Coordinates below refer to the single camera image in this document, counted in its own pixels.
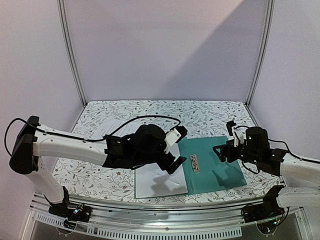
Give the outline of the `teal plastic folder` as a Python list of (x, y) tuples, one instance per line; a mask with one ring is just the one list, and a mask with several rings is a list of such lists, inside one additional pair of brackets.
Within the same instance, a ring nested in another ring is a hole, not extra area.
[[(237, 161), (221, 162), (213, 152), (214, 146), (224, 145), (226, 136), (183, 139), (171, 148), (173, 156), (186, 157), (183, 167), (188, 192), (195, 195), (245, 186), (246, 180)], [(194, 172), (190, 155), (196, 155), (200, 172)]]

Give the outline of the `white printed paper sheet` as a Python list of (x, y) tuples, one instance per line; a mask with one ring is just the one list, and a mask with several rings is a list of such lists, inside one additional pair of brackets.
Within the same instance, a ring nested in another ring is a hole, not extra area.
[(135, 170), (134, 197), (147, 199), (186, 194), (188, 192), (182, 166), (168, 174), (156, 163), (147, 164)]

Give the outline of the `white paper stack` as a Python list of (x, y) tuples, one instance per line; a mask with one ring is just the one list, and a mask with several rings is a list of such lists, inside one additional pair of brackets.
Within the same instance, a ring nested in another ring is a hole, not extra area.
[[(125, 123), (124, 121), (116, 120), (116, 119), (105, 120), (96, 129), (96, 131), (94, 132), (94, 136), (95, 137), (103, 137), (105, 135), (109, 135), (124, 123)], [(113, 134), (113, 136), (124, 137), (125, 135), (133, 134), (138, 130), (138, 128), (141, 125), (146, 125), (146, 123), (145, 122), (140, 122), (140, 121), (132, 121), (132, 122), (126, 124), (125, 126), (123, 126), (117, 132), (115, 132)]]

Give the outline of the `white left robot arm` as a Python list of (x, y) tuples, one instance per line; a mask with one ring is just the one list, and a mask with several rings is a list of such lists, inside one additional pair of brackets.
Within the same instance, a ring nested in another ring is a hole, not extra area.
[(171, 148), (188, 133), (180, 121), (167, 132), (155, 124), (142, 124), (134, 133), (116, 136), (115, 129), (100, 139), (54, 130), (40, 124), (38, 116), (22, 122), (9, 155), (9, 166), (27, 176), (63, 217), (74, 213), (74, 205), (69, 202), (66, 188), (49, 174), (42, 157), (80, 160), (109, 169), (135, 170), (157, 164), (170, 175), (186, 161), (185, 157), (171, 153)]

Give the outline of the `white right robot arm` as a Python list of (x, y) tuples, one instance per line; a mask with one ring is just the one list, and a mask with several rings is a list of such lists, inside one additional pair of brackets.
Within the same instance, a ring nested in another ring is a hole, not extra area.
[(320, 205), (320, 162), (293, 154), (289, 148), (271, 148), (268, 132), (258, 126), (248, 127), (244, 133), (237, 126), (228, 128), (233, 137), (225, 144), (214, 146), (213, 152), (224, 163), (240, 160), (250, 163), (257, 173), (264, 172), (283, 178), (294, 178), (315, 184), (315, 187), (289, 187), (275, 185), (264, 196), (259, 206), (262, 218), (269, 218), (278, 207), (319, 207)]

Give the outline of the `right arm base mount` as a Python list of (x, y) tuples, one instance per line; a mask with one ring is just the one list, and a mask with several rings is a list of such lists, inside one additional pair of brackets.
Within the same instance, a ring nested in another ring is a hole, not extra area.
[(280, 207), (277, 202), (284, 185), (273, 186), (263, 197), (262, 203), (245, 205), (240, 214), (245, 223), (256, 222), (258, 231), (263, 235), (273, 235), (288, 217), (290, 207)]

